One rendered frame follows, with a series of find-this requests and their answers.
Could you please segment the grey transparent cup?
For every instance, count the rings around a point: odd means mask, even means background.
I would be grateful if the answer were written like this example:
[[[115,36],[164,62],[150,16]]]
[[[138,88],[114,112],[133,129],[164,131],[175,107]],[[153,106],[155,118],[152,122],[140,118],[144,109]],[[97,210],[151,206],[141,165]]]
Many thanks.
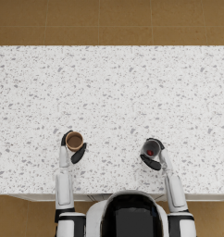
[[[154,154],[152,156],[147,155],[147,150],[152,150]],[[142,147],[141,154],[149,159],[155,159],[161,151],[161,146],[157,140],[148,139]]]

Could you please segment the dark round robot body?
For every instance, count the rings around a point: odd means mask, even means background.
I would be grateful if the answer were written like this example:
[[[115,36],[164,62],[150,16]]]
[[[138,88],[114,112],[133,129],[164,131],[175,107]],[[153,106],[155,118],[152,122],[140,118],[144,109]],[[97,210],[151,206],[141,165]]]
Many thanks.
[[[86,237],[169,237],[168,216],[147,193],[117,192],[89,208]]]

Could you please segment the brown cup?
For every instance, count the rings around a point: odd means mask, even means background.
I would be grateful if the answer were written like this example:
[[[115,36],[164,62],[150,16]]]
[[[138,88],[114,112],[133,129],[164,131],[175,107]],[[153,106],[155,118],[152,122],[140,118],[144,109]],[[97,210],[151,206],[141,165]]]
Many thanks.
[[[83,138],[81,134],[76,131],[71,131],[66,136],[66,146],[72,152],[80,150],[83,146]]]

